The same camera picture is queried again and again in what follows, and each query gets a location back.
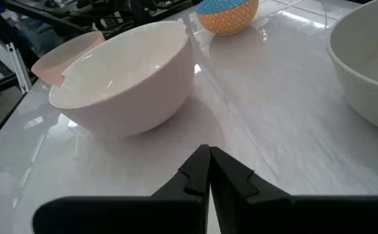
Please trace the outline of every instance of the cable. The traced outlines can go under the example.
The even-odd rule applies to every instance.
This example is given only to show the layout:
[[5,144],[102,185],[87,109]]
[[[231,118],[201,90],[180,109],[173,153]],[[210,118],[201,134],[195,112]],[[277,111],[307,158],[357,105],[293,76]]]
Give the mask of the cable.
[[117,16],[104,16],[104,17],[101,17],[101,16],[77,16],[77,15],[53,12],[51,10],[40,9],[40,8],[36,8],[36,7],[33,7],[33,6],[26,5],[24,3],[19,3],[19,4],[24,5],[26,8],[32,8],[32,9],[35,9],[35,10],[46,12],[48,14],[58,14],[58,15],[61,15],[61,16],[71,16],[71,17],[77,17],[77,18],[95,18],[95,19],[134,19],[133,17],[130,17],[130,16],[125,16],[125,17],[117,17]]

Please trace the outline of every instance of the glossy tabletop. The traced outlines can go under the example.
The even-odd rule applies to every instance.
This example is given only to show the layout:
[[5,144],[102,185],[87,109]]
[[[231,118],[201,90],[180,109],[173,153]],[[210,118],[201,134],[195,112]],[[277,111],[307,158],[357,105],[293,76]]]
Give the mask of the glossy tabletop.
[[[291,194],[378,194],[378,128],[345,102],[325,38],[358,4],[261,0],[242,32],[214,36],[194,8],[192,95],[147,133],[105,140],[49,104],[38,81],[0,131],[0,233],[29,234],[39,205],[69,195],[150,195],[200,144]],[[208,232],[219,233],[213,202]]]

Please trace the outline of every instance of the white bowl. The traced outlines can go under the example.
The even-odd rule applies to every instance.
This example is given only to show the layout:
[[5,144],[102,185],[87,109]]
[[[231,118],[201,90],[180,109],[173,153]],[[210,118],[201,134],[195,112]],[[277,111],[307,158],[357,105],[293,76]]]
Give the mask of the white bowl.
[[158,126],[191,91],[194,63],[185,29],[161,21],[119,34],[69,66],[49,101],[101,136],[125,137]]
[[327,50],[349,104],[378,126],[378,0],[337,22]]

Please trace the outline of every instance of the white table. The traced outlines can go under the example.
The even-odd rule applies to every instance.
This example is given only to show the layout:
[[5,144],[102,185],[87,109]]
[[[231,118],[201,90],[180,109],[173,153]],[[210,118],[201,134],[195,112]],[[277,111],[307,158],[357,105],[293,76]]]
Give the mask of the white table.
[[264,0],[230,37],[204,30],[194,8],[171,17],[190,32],[194,91],[166,123],[117,142],[61,115],[37,82],[0,132],[0,233],[31,233],[33,212],[61,196],[150,195],[203,143],[291,194],[378,194],[378,128],[344,101],[325,50],[358,5],[322,4]]

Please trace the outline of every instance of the bowl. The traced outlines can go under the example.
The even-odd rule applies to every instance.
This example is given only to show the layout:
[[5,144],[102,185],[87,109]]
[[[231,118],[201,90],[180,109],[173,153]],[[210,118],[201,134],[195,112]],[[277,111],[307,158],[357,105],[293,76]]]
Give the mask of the bowl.
[[254,18],[257,8],[258,0],[204,0],[195,11],[204,28],[228,36],[244,29]]
[[46,53],[33,65],[32,72],[44,82],[60,86],[64,82],[61,73],[72,62],[103,42],[105,38],[102,32],[82,34]]
[[378,0],[338,21],[327,50],[347,102],[378,126]]
[[194,78],[186,26],[143,25],[89,51],[52,86],[49,100],[68,118],[102,137],[126,137],[170,118],[189,96]]

